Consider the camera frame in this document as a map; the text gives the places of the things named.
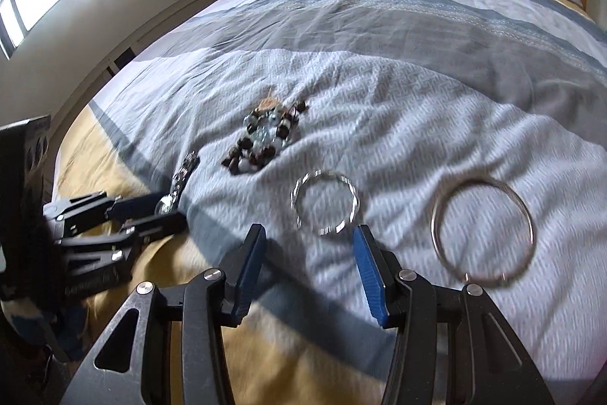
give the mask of bed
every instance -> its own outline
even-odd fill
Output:
[[[120,71],[61,145],[55,197],[167,191],[184,156],[201,157],[180,203],[189,234],[151,244],[128,286],[90,299],[93,337],[139,282],[187,282],[259,222],[271,243],[256,300],[224,331],[236,403],[379,403],[395,334],[371,317],[351,232],[297,229],[289,193],[339,170],[360,190],[357,222],[403,266],[460,289],[430,215],[445,183],[481,170],[520,195],[537,232],[524,276],[491,297],[557,403],[573,403],[607,357],[606,47],[579,0],[216,2]],[[309,109],[268,166],[233,176],[220,162],[268,95]],[[330,221],[339,194],[317,188],[303,206]],[[448,255],[475,272],[516,265],[518,215],[499,192],[461,194]]]

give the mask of silver bracelet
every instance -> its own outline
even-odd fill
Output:
[[[350,179],[348,179],[345,175],[343,175],[339,172],[333,172],[332,170],[319,169],[319,170],[315,170],[312,173],[307,173],[303,177],[297,179],[297,182],[295,183],[295,187],[293,188],[293,191],[291,193],[291,209],[293,210],[293,212],[295,213],[295,216],[296,216],[297,228],[301,228],[302,219],[299,214],[299,210],[297,209],[297,199],[299,197],[299,193],[301,192],[302,188],[306,184],[308,184],[312,180],[318,179],[319,177],[328,177],[328,178],[337,179],[338,181],[340,181],[340,182],[344,183],[346,186],[348,186],[348,189],[352,193],[352,197],[353,197],[352,211],[350,212],[350,215],[348,215],[347,218],[344,218],[344,220],[339,222],[339,224],[336,226],[324,227],[324,228],[320,228],[318,230],[312,228],[312,230],[314,232],[316,232],[318,235],[337,234],[338,232],[341,232],[346,226],[350,225],[354,221],[354,218],[356,217],[356,214],[358,213],[358,210],[360,208],[360,199],[358,197],[358,192],[356,191],[356,188],[354,187],[354,185],[352,184]]]
[[[442,216],[444,214],[444,209],[447,205],[448,200],[453,197],[456,191],[460,191],[466,187],[473,186],[475,184],[487,184],[506,193],[506,195],[518,206],[518,209],[521,211],[525,218],[527,228],[529,229],[529,247],[527,248],[527,253],[525,254],[524,259],[511,272],[503,272],[497,277],[476,277],[472,276],[468,272],[461,271],[447,259],[447,256],[445,255],[445,250],[442,246],[442,241],[440,237],[441,223]],[[450,272],[458,280],[466,284],[475,283],[482,287],[488,288],[503,287],[511,283],[515,279],[519,278],[527,270],[533,258],[533,254],[535,253],[535,233],[533,232],[533,220],[531,218],[531,213],[529,213],[529,209],[527,209],[527,206],[523,203],[523,200],[520,198],[520,196],[516,194],[514,190],[510,186],[508,186],[508,184],[494,179],[489,175],[467,176],[464,179],[455,183],[442,195],[440,195],[436,200],[434,210],[432,212],[432,220],[430,221],[430,233],[432,234],[432,243],[434,244],[434,250],[441,264],[447,269],[448,272]]]

